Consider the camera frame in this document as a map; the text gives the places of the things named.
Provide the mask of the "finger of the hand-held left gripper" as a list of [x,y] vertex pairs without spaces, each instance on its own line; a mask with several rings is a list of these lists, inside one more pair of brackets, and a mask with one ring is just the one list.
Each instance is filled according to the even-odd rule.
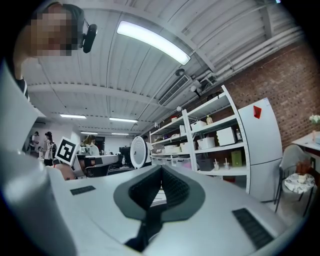
[[108,166],[116,163],[119,160],[117,155],[98,155],[85,156],[84,165],[86,167]]

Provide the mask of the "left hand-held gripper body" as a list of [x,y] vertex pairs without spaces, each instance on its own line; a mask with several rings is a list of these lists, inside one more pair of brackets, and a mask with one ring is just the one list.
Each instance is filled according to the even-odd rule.
[[75,180],[86,178],[86,175],[84,174],[80,161],[78,159],[77,152],[79,151],[79,149],[80,146],[78,143],[63,136],[58,144],[54,158],[54,160],[59,161],[59,164],[66,164],[71,166],[72,171],[75,175]]

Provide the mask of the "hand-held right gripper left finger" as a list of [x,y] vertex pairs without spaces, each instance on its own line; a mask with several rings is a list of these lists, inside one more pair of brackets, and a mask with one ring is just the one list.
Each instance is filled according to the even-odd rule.
[[93,226],[85,225],[85,238],[98,238],[107,245],[148,245],[161,228],[153,206],[162,185],[160,165],[66,184]]

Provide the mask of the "dark blue rice cooker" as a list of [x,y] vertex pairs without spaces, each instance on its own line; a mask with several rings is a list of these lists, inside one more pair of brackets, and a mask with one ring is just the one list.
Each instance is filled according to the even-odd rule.
[[136,136],[130,147],[130,160],[135,169],[150,166],[152,164],[151,154],[143,137]]

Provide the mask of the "dark grey storage bin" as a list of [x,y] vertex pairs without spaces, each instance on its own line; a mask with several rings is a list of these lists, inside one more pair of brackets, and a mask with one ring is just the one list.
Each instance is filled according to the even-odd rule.
[[197,170],[201,172],[210,172],[214,169],[214,161],[211,158],[197,159]]

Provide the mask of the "white storage box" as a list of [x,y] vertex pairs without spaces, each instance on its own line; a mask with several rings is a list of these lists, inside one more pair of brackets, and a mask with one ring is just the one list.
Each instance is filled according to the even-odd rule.
[[196,142],[182,142],[180,143],[180,149],[182,153],[189,153],[191,152],[191,150],[196,150],[197,149],[197,145]]
[[176,154],[176,153],[180,153],[181,151],[182,151],[181,147],[176,144],[164,146],[164,152],[166,154]]

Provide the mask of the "row of clear storage bins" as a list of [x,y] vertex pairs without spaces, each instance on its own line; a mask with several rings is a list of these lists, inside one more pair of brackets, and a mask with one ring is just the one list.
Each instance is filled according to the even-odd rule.
[[165,165],[193,170],[192,158],[189,153],[182,154],[151,154],[152,165]]

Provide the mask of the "patterned round seat cushion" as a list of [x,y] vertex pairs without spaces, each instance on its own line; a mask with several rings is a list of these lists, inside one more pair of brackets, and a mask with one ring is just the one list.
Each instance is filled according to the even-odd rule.
[[315,178],[310,174],[293,173],[284,180],[285,187],[296,194],[304,194],[315,186]]

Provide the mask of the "white metal shelving rack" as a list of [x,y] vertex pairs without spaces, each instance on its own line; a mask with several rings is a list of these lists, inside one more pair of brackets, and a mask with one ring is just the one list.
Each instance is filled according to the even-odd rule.
[[[209,115],[213,123],[202,127],[199,130],[192,131],[191,124],[196,121],[206,122],[207,115]],[[186,133],[180,134],[180,125],[185,126]],[[237,139],[236,129],[239,129],[242,135],[242,141],[238,141],[235,144],[220,146],[217,139],[217,131],[231,127],[234,131],[235,138]],[[198,150],[197,140],[214,137],[215,147]],[[193,110],[182,110],[181,116],[176,121],[170,122],[156,131],[149,134],[150,143],[155,148],[156,153],[159,155],[177,155],[177,154],[190,154],[191,164],[193,170],[200,174],[207,176],[218,177],[223,179],[225,177],[241,177],[239,185],[245,188],[245,191],[250,192],[250,157],[248,150],[248,143],[244,132],[244,127],[240,118],[240,114],[231,95],[225,86],[221,87],[221,90],[216,96],[207,102],[201,104]],[[191,150],[188,153],[165,153],[164,146],[178,145],[185,142],[196,142],[196,150]],[[242,154],[242,166],[232,166],[232,151],[241,151]],[[225,158],[229,162],[229,170],[225,170],[224,162]],[[218,161],[219,170],[215,171],[198,171],[197,159],[212,159],[213,164],[215,159]]]

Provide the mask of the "white drawer box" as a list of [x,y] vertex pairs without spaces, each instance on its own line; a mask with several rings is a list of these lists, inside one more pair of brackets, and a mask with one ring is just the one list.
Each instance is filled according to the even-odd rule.
[[217,130],[216,135],[220,147],[232,145],[237,142],[234,130],[231,127]]

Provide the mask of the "grey refrigerator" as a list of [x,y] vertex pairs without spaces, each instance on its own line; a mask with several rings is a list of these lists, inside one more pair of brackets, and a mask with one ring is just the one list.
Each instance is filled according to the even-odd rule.
[[[253,106],[262,108],[260,119],[254,117]],[[249,194],[260,202],[273,201],[283,158],[280,130],[268,98],[238,110],[242,121],[250,161]]]

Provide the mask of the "brown dried bouquet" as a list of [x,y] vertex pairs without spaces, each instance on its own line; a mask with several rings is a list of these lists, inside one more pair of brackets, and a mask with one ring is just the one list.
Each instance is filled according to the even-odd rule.
[[296,173],[298,175],[304,176],[305,174],[308,174],[311,169],[311,163],[309,159],[306,159],[304,161],[299,161],[296,164]]

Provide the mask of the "grey chair with black legs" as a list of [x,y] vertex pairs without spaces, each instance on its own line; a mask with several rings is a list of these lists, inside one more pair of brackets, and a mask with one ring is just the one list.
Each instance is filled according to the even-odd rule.
[[302,199],[303,195],[308,194],[308,200],[307,200],[307,204],[306,204],[303,215],[305,216],[307,214],[308,208],[311,203],[314,187],[316,185],[316,179],[315,179],[314,175],[311,174],[312,167],[310,168],[308,174],[310,174],[314,177],[315,185],[308,192],[302,193],[302,194],[297,194],[297,193],[294,193],[294,192],[291,192],[290,190],[288,190],[286,188],[286,186],[284,185],[284,180],[288,176],[290,176],[292,174],[296,174],[296,164],[298,162],[303,162],[305,160],[310,160],[310,162],[311,162],[311,157],[308,154],[306,154],[298,145],[295,145],[295,144],[289,145],[284,150],[282,160],[279,164],[279,180],[278,180],[277,190],[276,190],[276,195],[275,195],[275,200],[274,200],[274,204],[276,205],[276,207],[275,207],[276,209],[278,209],[278,207],[279,207],[279,203],[280,203],[280,200],[281,200],[283,193],[292,193],[292,194],[299,195],[299,200]]

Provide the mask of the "wooden side table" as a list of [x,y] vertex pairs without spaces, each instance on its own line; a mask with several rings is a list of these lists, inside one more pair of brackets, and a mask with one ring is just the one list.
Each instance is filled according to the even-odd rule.
[[298,145],[306,154],[310,155],[312,167],[315,170],[320,170],[320,131],[313,131],[291,143]]

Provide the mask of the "yellow flower bouquet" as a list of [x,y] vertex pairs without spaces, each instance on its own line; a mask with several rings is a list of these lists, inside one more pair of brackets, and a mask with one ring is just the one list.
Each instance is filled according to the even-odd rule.
[[320,115],[312,114],[309,120],[312,124],[312,141],[315,142],[317,129],[320,128]]

